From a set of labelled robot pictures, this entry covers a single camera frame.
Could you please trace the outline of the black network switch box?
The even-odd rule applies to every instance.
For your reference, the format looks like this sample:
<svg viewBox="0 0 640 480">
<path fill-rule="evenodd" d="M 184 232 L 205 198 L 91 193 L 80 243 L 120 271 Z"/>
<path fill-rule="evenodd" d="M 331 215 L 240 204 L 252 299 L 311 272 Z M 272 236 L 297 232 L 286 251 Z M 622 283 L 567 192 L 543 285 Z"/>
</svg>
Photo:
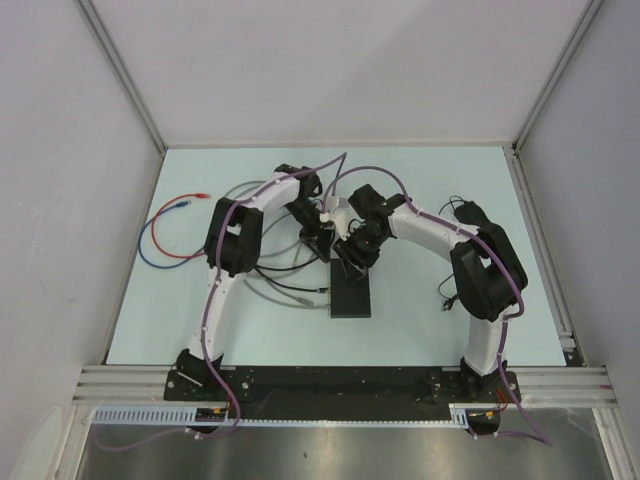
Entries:
<svg viewBox="0 0 640 480">
<path fill-rule="evenodd" d="M 370 279 L 349 283 L 342 275 L 340 260 L 330 261 L 330 317 L 365 319 L 372 315 Z"/>
</svg>

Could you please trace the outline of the aluminium front frame rail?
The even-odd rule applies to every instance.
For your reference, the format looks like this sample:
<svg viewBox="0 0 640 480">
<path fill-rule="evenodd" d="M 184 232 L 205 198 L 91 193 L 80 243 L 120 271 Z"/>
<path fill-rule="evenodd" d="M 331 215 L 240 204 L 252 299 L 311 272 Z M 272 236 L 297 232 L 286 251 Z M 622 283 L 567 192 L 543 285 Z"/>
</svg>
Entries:
<svg viewBox="0 0 640 480">
<path fill-rule="evenodd" d="M 603 367 L 512 367 L 526 408 L 614 408 L 618 405 Z M 85 366 L 72 402 L 77 405 L 159 405 L 169 367 Z"/>
</svg>

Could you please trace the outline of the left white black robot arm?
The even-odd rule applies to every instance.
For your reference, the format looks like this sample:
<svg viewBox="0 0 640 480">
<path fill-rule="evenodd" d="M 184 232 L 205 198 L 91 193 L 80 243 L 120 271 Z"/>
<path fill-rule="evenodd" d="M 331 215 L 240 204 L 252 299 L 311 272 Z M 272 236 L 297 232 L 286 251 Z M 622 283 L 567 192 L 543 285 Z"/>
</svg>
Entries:
<svg viewBox="0 0 640 480">
<path fill-rule="evenodd" d="M 330 260 L 333 234 L 323 227 L 313 200 L 323 193 L 318 168 L 282 164 L 255 192 L 216 203 L 204 251 L 209 266 L 202 319 L 175 363 L 180 379 L 197 398 L 214 397 L 221 387 L 217 369 L 224 356 L 223 336 L 230 301 L 261 256 L 264 220 L 284 208 L 299 223 L 300 239 L 318 260 Z"/>
</svg>

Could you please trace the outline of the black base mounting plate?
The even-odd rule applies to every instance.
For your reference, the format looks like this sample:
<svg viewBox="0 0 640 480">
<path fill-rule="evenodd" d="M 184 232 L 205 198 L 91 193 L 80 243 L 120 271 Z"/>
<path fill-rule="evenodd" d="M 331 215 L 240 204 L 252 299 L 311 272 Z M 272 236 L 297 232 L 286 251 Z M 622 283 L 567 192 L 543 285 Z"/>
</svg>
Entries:
<svg viewBox="0 0 640 480">
<path fill-rule="evenodd" d="M 450 418 L 452 404 L 473 408 L 521 396 L 513 372 L 478 381 L 459 368 L 226 366 L 212 372 L 199 360 L 177 363 L 164 398 L 224 404 L 258 421 L 432 421 Z"/>
</svg>

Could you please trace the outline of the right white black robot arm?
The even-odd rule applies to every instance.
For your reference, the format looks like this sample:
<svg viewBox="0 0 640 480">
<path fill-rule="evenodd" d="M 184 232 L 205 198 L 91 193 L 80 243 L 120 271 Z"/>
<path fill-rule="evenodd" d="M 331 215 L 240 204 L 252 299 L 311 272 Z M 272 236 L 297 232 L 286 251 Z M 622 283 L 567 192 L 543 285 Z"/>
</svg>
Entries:
<svg viewBox="0 0 640 480">
<path fill-rule="evenodd" d="M 385 198 L 369 184 L 348 204 L 360 222 L 354 230 L 335 196 L 324 202 L 320 221 L 336 230 L 334 251 L 349 274 L 373 267 L 390 239 L 411 242 L 450 263 L 457 300 L 470 316 L 461 388 L 473 401 L 486 400 L 506 377 L 508 322 L 524 312 L 522 291 L 528 285 L 504 229 L 484 216 L 472 224 L 452 222 L 418 209 L 401 193 Z"/>
</svg>

